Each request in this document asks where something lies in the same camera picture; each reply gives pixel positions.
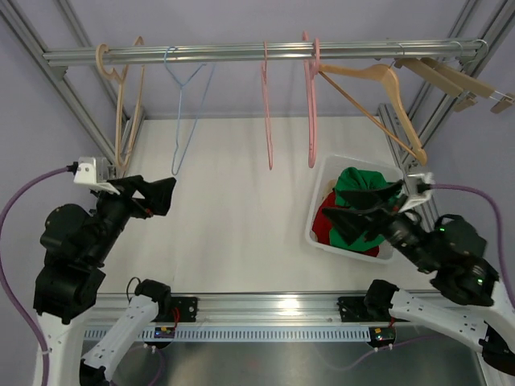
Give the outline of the beige t shirt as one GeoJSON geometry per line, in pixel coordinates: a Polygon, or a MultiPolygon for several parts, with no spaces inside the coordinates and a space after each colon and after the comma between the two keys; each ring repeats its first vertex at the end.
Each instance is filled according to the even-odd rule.
{"type": "Polygon", "coordinates": [[[333,191],[335,185],[336,185],[335,179],[328,181],[328,183],[326,184],[326,186],[324,188],[324,192],[326,194],[330,194],[333,191]]]}

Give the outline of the red t shirt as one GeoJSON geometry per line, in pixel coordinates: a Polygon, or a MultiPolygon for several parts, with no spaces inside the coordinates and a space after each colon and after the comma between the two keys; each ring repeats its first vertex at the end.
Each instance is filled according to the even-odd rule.
{"type": "Polygon", "coordinates": [[[323,214],[322,210],[324,207],[338,207],[338,205],[336,205],[336,193],[334,191],[331,191],[321,203],[315,214],[313,225],[311,226],[311,230],[314,232],[315,239],[318,243],[370,257],[378,256],[380,252],[380,241],[375,241],[372,244],[358,241],[352,245],[347,244],[339,233],[333,229],[332,223],[323,214]]]}

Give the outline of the blue wire hanger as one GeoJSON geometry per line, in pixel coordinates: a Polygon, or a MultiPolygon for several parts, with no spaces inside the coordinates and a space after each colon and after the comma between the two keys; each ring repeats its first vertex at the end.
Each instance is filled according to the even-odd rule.
{"type": "Polygon", "coordinates": [[[177,177],[183,168],[198,122],[201,114],[204,112],[205,101],[216,71],[215,64],[200,63],[186,77],[181,76],[169,60],[171,54],[176,53],[178,50],[177,46],[169,46],[163,54],[164,68],[179,92],[175,119],[174,149],[171,158],[171,174],[174,177],[177,177]],[[193,96],[191,88],[200,85],[200,82],[196,80],[199,74],[206,75],[207,78],[204,82],[202,93],[199,96],[193,96]]]}

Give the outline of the pink plastic hanger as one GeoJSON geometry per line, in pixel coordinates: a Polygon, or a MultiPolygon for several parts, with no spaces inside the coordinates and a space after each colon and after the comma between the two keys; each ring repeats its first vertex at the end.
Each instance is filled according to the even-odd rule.
{"type": "Polygon", "coordinates": [[[309,59],[303,61],[308,112],[308,167],[313,168],[316,163],[318,150],[318,121],[315,77],[319,73],[320,63],[320,42],[318,38],[312,41],[312,53],[309,59]]]}

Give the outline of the pink wire hanger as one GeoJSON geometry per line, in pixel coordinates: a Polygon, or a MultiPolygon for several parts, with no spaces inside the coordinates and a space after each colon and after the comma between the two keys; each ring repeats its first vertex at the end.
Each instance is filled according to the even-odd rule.
{"type": "Polygon", "coordinates": [[[267,42],[263,42],[263,61],[261,63],[261,85],[262,85],[262,100],[264,109],[264,123],[265,123],[265,134],[266,134],[266,150],[269,170],[273,170],[274,167],[274,145],[271,131],[271,118],[270,118],[270,100],[269,100],[269,89],[268,89],[268,77],[267,77],[267,64],[268,64],[268,45],[267,42]]]}

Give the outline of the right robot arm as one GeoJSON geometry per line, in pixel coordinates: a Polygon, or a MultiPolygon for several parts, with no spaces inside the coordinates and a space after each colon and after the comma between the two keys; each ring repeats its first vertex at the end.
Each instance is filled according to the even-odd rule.
{"type": "Polygon", "coordinates": [[[364,297],[365,313],[377,321],[415,322],[453,338],[482,355],[485,363],[514,373],[514,293],[501,269],[484,258],[487,241],[462,216],[443,215],[426,231],[418,205],[434,190],[447,190],[432,174],[414,174],[416,191],[401,192],[404,182],[368,190],[343,190],[348,207],[322,212],[348,243],[360,236],[382,236],[419,272],[432,274],[431,285],[447,300],[468,309],[449,310],[416,298],[385,280],[372,282],[364,297]]]}

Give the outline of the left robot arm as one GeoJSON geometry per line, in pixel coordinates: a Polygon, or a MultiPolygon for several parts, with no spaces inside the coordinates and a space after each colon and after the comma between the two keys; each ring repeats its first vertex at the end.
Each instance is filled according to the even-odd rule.
{"type": "MultiPolygon", "coordinates": [[[[176,179],[148,183],[140,175],[109,181],[116,192],[95,193],[96,207],[87,212],[65,204],[46,219],[40,243],[44,266],[35,280],[33,307],[38,316],[51,315],[62,325],[85,316],[97,301],[105,279],[105,259],[130,219],[166,216],[176,179]]],[[[140,281],[124,314],[101,342],[76,360],[81,385],[109,385],[118,364],[150,322],[173,314],[169,285],[140,281]]]]}

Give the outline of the beige plastic hanger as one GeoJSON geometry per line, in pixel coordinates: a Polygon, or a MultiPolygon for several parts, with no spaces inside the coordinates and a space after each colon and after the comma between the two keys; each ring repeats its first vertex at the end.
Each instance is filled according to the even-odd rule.
{"type": "Polygon", "coordinates": [[[98,72],[106,80],[114,80],[118,85],[117,91],[117,107],[116,107],[116,121],[115,121],[115,143],[114,143],[114,163],[117,168],[122,171],[126,171],[131,160],[134,144],[139,131],[139,122],[142,117],[142,90],[144,85],[144,78],[146,72],[146,65],[141,65],[140,80],[138,87],[137,99],[134,106],[134,114],[132,116],[132,124],[130,126],[130,132],[126,147],[122,145],[122,115],[125,98],[126,78],[129,71],[129,64],[126,64],[122,72],[119,73],[115,68],[108,70],[104,65],[104,54],[109,51],[109,46],[106,43],[97,45],[95,49],[95,62],[98,72]]]}

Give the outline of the wooden hanger with bar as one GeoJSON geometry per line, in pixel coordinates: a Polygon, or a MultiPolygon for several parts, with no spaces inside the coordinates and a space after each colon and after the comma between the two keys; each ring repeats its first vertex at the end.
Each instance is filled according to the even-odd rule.
{"type": "Polygon", "coordinates": [[[318,60],[316,68],[318,75],[326,80],[342,97],[363,113],[390,140],[396,143],[402,150],[418,161],[422,166],[427,164],[428,156],[426,151],[422,148],[419,136],[413,127],[412,121],[408,118],[404,104],[402,103],[398,75],[389,65],[374,64],[367,68],[357,69],[332,64],[323,64],[318,60]],[[396,134],[393,134],[389,129],[387,129],[384,124],[380,123],[377,118],[373,117],[363,105],[338,85],[329,75],[367,80],[379,84],[385,92],[388,101],[392,105],[409,143],[406,144],[396,134]]]}

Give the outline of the tan clip hanger near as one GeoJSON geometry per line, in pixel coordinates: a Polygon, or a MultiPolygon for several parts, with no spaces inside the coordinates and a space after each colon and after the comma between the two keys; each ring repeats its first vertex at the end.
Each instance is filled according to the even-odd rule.
{"type": "Polygon", "coordinates": [[[464,92],[472,92],[476,96],[486,98],[490,95],[488,88],[484,88],[477,79],[432,58],[409,58],[406,55],[406,48],[401,43],[398,46],[402,50],[402,57],[396,59],[395,67],[408,68],[448,96],[456,98],[464,92]]]}

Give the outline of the tan clip hanger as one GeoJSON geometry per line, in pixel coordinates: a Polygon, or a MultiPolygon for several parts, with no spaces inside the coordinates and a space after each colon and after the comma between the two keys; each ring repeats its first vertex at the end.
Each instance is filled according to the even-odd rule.
{"type": "Polygon", "coordinates": [[[490,109],[494,114],[514,106],[513,93],[499,92],[490,84],[466,75],[444,62],[429,57],[422,57],[420,62],[432,70],[426,80],[448,96],[457,99],[453,107],[457,113],[475,105],[477,97],[494,100],[496,104],[490,109]]]}
{"type": "Polygon", "coordinates": [[[402,50],[402,57],[396,59],[395,67],[408,68],[448,96],[456,98],[464,92],[472,92],[476,96],[486,98],[490,95],[488,88],[484,88],[477,79],[432,58],[409,58],[406,55],[406,48],[401,43],[398,46],[402,50]]]}

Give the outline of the tan clip hanger far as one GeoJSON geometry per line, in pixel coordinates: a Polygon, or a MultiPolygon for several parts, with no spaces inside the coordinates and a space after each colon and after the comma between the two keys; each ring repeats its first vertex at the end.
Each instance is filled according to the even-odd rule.
{"type": "Polygon", "coordinates": [[[420,62],[432,70],[426,80],[448,96],[457,99],[453,107],[457,113],[475,105],[477,97],[494,100],[496,104],[490,109],[494,114],[514,106],[513,93],[499,92],[490,84],[466,75],[444,62],[429,57],[422,57],[420,62]]]}

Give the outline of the white plastic basket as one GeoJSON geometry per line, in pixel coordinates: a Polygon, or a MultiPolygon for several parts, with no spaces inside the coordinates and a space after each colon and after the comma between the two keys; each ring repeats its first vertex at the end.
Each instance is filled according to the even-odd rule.
{"type": "Polygon", "coordinates": [[[396,256],[393,251],[393,247],[386,241],[379,245],[380,252],[378,256],[370,257],[348,250],[335,248],[329,245],[320,244],[316,241],[315,234],[311,230],[311,226],[313,225],[313,221],[315,219],[315,214],[319,209],[321,203],[328,195],[324,192],[326,184],[330,180],[337,180],[341,172],[347,167],[355,167],[360,170],[372,170],[380,172],[383,174],[385,180],[389,182],[395,182],[403,178],[402,170],[393,164],[388,164],[384,162],[367,162],[358,158],[347,157],[345,155],[328,155],[322,161],[315,181],[315,189],[311,197],[311,204],[308,210],[307,222],[304,232],[306,241],[309,245],[315,248],[321,249],[328,253],[340,255],[342,257],[346,257],[349,259],[354,259],[357,261],[367,261],[370,263],[380,265],[390,264],[396,259],[396,256]]]}

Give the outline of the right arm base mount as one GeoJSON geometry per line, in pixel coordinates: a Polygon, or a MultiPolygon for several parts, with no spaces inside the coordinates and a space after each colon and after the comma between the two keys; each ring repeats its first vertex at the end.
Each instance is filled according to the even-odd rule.
{"type": "Polygon", "coordinates": [[[336,300],[341,322],[391,322],[389,302],[375,302],[366,296],[343,296],[336,300]]]}

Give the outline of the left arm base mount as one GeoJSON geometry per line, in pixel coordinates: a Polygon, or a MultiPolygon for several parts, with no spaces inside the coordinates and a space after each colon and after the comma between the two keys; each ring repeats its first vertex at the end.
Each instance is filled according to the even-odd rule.
{"type": "Polygon", "coordinates": [[[159,301],[155,322],[196,322],[199,299],[193,296],[168,296],[159,301]]]}

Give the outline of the aluminium front rail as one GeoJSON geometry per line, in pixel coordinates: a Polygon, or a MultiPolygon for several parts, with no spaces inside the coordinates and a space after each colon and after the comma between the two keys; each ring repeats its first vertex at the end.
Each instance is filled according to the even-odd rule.
{"type": "Polygon", "coordinates": [[[177,294],[199,299],[193,325],[328,325],[340,323],[336,300],[365,292],[177,294]]]}

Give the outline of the aluminium hanging rail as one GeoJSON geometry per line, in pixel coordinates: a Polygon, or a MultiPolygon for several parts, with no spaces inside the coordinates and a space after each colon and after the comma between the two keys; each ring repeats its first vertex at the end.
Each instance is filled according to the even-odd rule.
{"type": "Polygon", "coordinates": [[[103,64],[162,64],[242,62],[261,60],[358,60],[417,57],[473,58],[486,55],[483,39],[430,39],[404,41],[231,43],[174,47],[111,47],[97,54],[95,47],[49,49],[40,57],[50,67],[103,64]]]}

